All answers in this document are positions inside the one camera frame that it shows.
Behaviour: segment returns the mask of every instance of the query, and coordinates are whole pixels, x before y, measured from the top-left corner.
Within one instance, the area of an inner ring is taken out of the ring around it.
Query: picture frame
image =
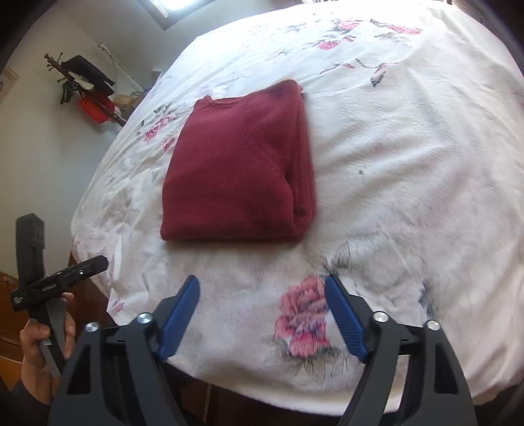
[[[2,101],[5,99],[18,79],[18,74],[15,73],[11,68],[5,67],[2,70],[0,73],[0,103],[2,103]]]

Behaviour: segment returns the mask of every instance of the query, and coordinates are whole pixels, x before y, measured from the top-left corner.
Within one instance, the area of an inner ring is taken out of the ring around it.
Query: white floral bedsheet
[[[162,184],[195,101],[283,79],[305,93],[318,199],[307,236],[162,241]],[[341,414],[362,366],[325,302],[337,272],[398,322],[440,321],[472,395],[488,399],[524,367],[523,108],[505,47],[445,3],[328,2],[243,19],[196,39],[130,118],[73,218],[73,253],[108,257],[94,281],[119,324],[196,275],[200,304],[170,362],[213,384]]]

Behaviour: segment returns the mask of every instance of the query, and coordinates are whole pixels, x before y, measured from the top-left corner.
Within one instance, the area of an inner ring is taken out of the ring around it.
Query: metal screw
[[[389,315],[382,311],[377,311],[373,314],[373,319],[378,323],[386,323],[389,320]]]
[[[428,326],[428,328],[430,330],[433,330],[434,332],[440,330],[440,324],[437,322],[437,321],[434,321],[432,319],[430,319],[426,325]]]
[[[151,321],[153,321],[153,316],[150,313],[145,312],[143,314],[138,315],[136,317],[136,320],[141,324],[148,324]]]
[[[97,331],[99,328],[100,328],[99,323],[88,323],[85,325],[84,330],[87,331],[88,333],[92,333],[92,332]]]

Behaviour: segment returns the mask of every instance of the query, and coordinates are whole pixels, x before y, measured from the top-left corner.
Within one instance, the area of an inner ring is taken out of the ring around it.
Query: human hand
[[[71,304],[74,299],[72,293],[63,293],[62,297],[68,301],[68,304]],[[68,359],[74,349],[74,337],[76,334],[76,325],[69,312],[65,313],[64,331],[64,357]],[[49,327],[37,322],[28,322],[20,332],[20,341],[24,351],[20,379],[35,399],[47,405],[51,404],[53,379],[49,366],[40,352],[38,343],[47,339],[49,334]]]

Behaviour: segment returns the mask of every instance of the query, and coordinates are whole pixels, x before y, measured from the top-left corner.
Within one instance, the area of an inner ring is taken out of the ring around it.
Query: wooden cabinet
[[[20,330],[27,323],[27,312],[13,312],[9,294],[18,287],[18,280],[0,272],[0,357],[22,361]]]

